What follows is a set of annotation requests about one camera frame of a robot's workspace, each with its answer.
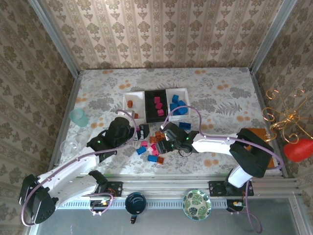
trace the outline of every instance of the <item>black tray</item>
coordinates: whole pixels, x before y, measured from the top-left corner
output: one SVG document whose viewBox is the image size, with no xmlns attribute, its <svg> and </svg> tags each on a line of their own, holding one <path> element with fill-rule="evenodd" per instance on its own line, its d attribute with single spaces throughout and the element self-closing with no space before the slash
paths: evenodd
<svg viewBox="0 0 313 235">
<path fill-rule="evenodd" d="M 157 115 L 157 109 L 155 104 L 155 97 L 160 97 L 160 102 L 162 105 L 162 110 L 164 111 L 163 116 Z M 165 90 L 155 90 L 155 91 L 145 91 L 145 108 L 146 108 L 146 122 L 161 122 L 165 121 L 168 115 L 167 111 L 167 99 Z"/>
</svg>

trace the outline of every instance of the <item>plate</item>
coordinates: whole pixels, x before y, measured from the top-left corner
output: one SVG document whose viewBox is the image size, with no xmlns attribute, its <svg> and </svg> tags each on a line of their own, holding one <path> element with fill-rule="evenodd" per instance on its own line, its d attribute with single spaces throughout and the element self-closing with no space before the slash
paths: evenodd
<svg viewBox="0 0 313 235">
<path fill-rule="evenodd" d="M 184 196 L 182 207 L 186 216 L 196 221 L 206 219 L 212 209 L 208 195 L 197 189 L 189 191 Z"/>
</svg>

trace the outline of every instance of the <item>white box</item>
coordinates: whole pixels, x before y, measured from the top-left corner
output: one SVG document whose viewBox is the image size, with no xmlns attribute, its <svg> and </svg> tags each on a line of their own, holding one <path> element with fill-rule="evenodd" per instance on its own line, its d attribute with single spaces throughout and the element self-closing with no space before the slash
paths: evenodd
<svg viewBox="0 0 313 235">
<path fill-rule="evenodd" d="M 133 107 L 128 108 L 127 102 L 131 100 Z M 135 119 L 137 126 L 146 123 L 146 112 L 145 112 L 145 92 L 128 92 L 123 94 L 123 110 L 133 110 L 138 114 L 138 118 Z M 124 113 L 120 112 L 125 118 L 129 120 Z"/>
<path fill-rule="evenodd" d="M 173 98 L 173 95 L 175 94 L 179 96 L 178 100 L 182 100 L 184 101 L 186 105 L 190 106 L 187 88 L 166 89 L 165 91 L 166 91 L 168 113 L 171 112 L 170 104 L 172 103 L 172 98 Z M 191 118 L 190 111 L 191 109 L 188 109 L 188 112 L 184 115 L 169 116 L 169 121 L 190 119 Z"/>
</svg>

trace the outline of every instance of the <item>floral tablecloth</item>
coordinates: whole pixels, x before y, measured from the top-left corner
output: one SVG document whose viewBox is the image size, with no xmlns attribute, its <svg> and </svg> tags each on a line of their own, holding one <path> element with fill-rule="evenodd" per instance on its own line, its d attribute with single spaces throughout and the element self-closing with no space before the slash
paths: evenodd
<svg viewBox="0 0 313 235">
<path fill-rule="evenodd" d="M 187 88 L 190 104 L 202 115 L 205 133 L 230 134 L 243 127 L 265 126 L 247 68 L 87 70 L 75 108 L 83 108 L 89 116 L 85 129 L 93 138 L 114 120 L 115 110 L 122 108 L 123 93 L 167 88 Z M 184 121 L 197 130 L 199 118 L 194 111 L 191 119 Z M 154 134 L 160 125 L 150 123 L 150 133 Z M 67 139 L 81 131 L 71 122 Z M 137 155 L 139 147 L 140 141 L 132 142 L 96 169 L 105 174 L 227 174 L 237 165 L 233 157 L 224 154 L 201 153 L 183 158 L 177 151 L 163 154 L 165 161 L 160 165 L 147 161 L 148 152 Z M 61 162 L 69 158 L 62 155 Z"/>
</svg>

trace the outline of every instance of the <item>blue cube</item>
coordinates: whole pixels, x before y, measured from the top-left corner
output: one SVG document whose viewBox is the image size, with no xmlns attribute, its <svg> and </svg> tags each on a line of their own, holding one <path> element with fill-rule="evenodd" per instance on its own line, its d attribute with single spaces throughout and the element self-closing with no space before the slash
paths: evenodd
<svg viewBox="0 0 313 235">
<path fill-rule="evenodd" d="M 173 98 L 172 98 L 172 102 L 173 103 L 177 103 L 178 102 L 178 98 L 179 98 L 179 96 L 178 95 L 173 95 Z"/>
<path fill-rule="evenodd" d="M 186 107 L 178 109 L 179 115 L 184 115 L 187 112 L 188 112 L 188 109 Z"/>
<path fill-rule="evenodd" d="M 190 130 L 191 129 L 191 124 L 190 123 L 185 123 L 185 122 L 180 122 L 179 123 L 180 129 L 183 130 Z"/>
<path fill-rule="evenodd" d="M 138 155 L 140 155 L 140 154 L 142 154 L 142 153 L 146 152 L 146 151 L 147 151 L 147 149 L 146 149 L 146 147 L 145 147 L 145 146 L 142 146 L 141 148 L 137 149 L 136 151 L 137 151 Z"/>
<path fill-rule="evenodd" d="M 175 108 L 177 108 L 177 107 L 178 107 L 178 105 L 175 104 L 175 103 L 170 104 L 170 109 L 171 109 L 171 110 L 173 110 L 173 109 L 175 109 Z"/>
<path fill-rule="evenodd" d="M 149 155 L 148 161 L 156 163 L 157 162 L 157 156 Z"/>
<path fill-rule="evenodd" d="M 180 101 L 178 101 L 178 106 L 185 106 L 186 104 L 185 104 L 185 102 L 184 101 L 182 101 L 182 100 L 180 100 Z"/>
</svg>

